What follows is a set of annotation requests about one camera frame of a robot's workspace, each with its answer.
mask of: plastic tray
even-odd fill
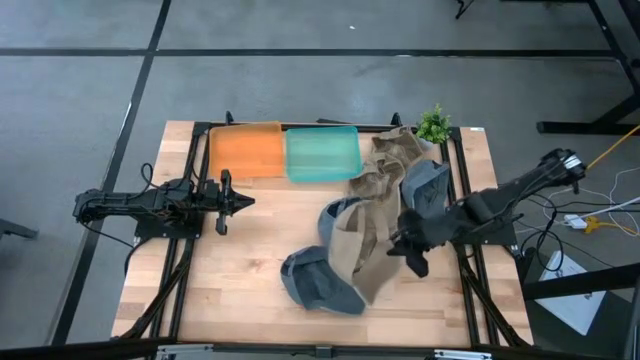
[[[358,129],[353,126],[291,129],[285,137],[292,182],[343,181],[362,171]]]
[[[229,169],[235,179],[284,176],[284,139],[279,122],[232,125],[209,131],[209,173]]]

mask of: orange tray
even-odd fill
[[[284,143],[277,121],[209,131],[209,173],[228,169],[234,179],[284,176]]]

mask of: tan fabric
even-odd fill
[[[362,173],[349,181],[349,192],[363,201],[338,215],[329,244],[329,265],[369,304],[402,264],[401,257],[387,255],[393,247],[389,237],[402,210],[400,183],[408,168],[423,158],[409,127],[381,133],[372,141]]]
[[[398,159],[406,169],[422,157],[422,147],[409,126],[380,133],[372,139],[372,153],[385,153]]]
[[[373,201],[361,201],[336,219],[329,265],[372,304],[380,288],[400,269],[401,259],[387,255],[391,247],[384,214]]]

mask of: teal tray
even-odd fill
[[[285,133],[287,176],[292,182],[335,182],[362,171],[358,129],[331,126]]]

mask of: yellow cable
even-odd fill
[[[631,131],[629,131],[627,133],[627,135],[621,137],[620,140],[616,141],[615,144],[611,145],[611,147],[609,149],[607,149],[607,151],[603,152],[600,156],[598,156],[595,160],[593,160],[591,162],[591,164],[589,164],[589,166],[587,166],[587,170],[591,169],[593,167],[593,165],[595,165],[598,161],[600,161],[600,159],[602,159],[603,157],[607,156],[611,151],[613,151],[613,149],[616,148],[616,146],[620,145],[620,143],[622,143],[626,138],[631,136],[631,134],[636,132],[636,130],[638,130],[638,129],[640,129],[640,125],[634,127],[633,130],[631,130]]]
[[[628,232],[632,233],[633,235],[638,235],[638,233],[635,230],[629,229],[626,226],[622,226],[622,225],[618,226],[618,225],[616,225],[614,223],[605,223],[605,222],[598,222],[598,225],[599,226],[610,226],[610,227],[622,228],[622,229],[625,229]]]

